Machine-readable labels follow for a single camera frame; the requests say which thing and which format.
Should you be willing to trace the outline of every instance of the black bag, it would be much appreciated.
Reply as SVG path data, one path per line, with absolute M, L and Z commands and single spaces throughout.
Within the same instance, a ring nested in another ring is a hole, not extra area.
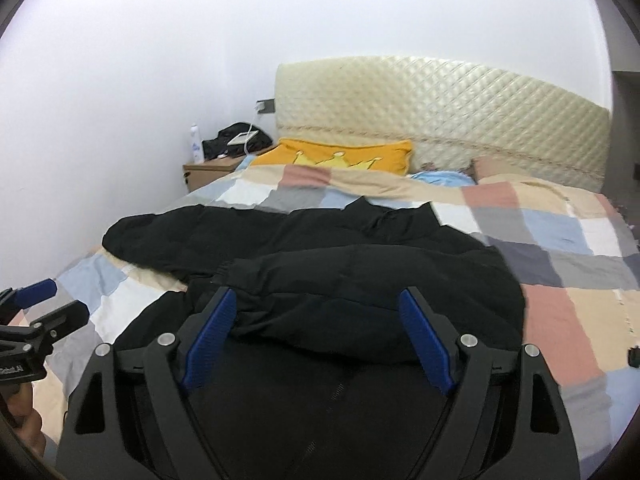
M 215 139 L 202 141 L 204 159 L 211 160 L 212 158 L 216 158 L 219 155 L 244 155 L 243 144 L 235 144 L 233 146 L 227 146 L 226 144 L 236 135 L 247 133 L 249 131 L 249 127 L 251 127 L 252 132 L 258 132 L 251 139 L 249 139 L 246 144 L 246 149 L 249 153 L 259 152 L 260 150 L 268 148 L 273 144 L 271 137 L 257 126 L 251 126 L 248 123 L 236 123 L 224 128 L 223 130 L 220 130 L 218 132 L 218 136 Z

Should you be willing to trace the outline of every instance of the hand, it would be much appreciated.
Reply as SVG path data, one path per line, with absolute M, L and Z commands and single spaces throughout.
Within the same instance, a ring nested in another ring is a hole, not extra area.
M 33 386 L 31 383 L 21 384 L 20 391 L 7 399 L 6 406 L 16 421 L 22 421 L 20 428 L 17 428 L 15 433 L 35 454 L 42 456 L 46 440 L 40 431 L 42 417 L 33 409 Z

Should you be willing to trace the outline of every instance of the checkered bedspread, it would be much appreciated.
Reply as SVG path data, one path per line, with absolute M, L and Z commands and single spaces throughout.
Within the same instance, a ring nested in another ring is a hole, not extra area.
M 640 404 L 640 370 L 626 363 L 627 349 L 640 339 L 640 254 L 602 195 L 520 175 L 445 188 L 378 171 L 256 166 L 168 209 L 204 204 L 289 212 L 343 208 L 360 196 L 393 208 L 431 202 L 441 223 L 499 248 L 527 298 L 525 340 L 542 349 L 561 385 L 587 478 Z M 91 318 L 55 345 L 47 359 L 49 376 L 36 384 L 36 406 L 53 438 L 61 431 L 65 396 L 94 347 L 113 342 L 165 291 L 184 289 L 173 278 L 117 260 L 104 249 L 70 266 L 58 285 L 58 301 L 84 301 Z M 52 306 L 32 308 L 22 323 Z

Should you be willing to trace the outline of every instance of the cream tufted headboard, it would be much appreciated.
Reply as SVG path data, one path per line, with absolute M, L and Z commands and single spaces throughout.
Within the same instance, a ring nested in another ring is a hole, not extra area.
M 609 111 L 506 70 L 423 57 L 321 59 L 280 65 L 275 99 L 283 137 L 411 139 L 414 167 L 457 170 L 496 154 L 568 186 L 597 191 L 604 179 Z

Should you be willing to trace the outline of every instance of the bedside table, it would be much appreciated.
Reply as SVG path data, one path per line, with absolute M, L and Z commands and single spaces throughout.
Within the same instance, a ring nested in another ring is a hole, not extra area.
M 273 149 L 273 146 L 259 150 L 252 153 L 252 155 L 261 155 Z M 233 171 L 244 160 L 243 156 L 224 156 L 223 158 L 213 158 L 207 160 L 202 164 L 185 164 L 182 169 L 184 170 L 184 183 L 187 185 L 189 192 L 210 184 L 214 180 L 217 180 Z

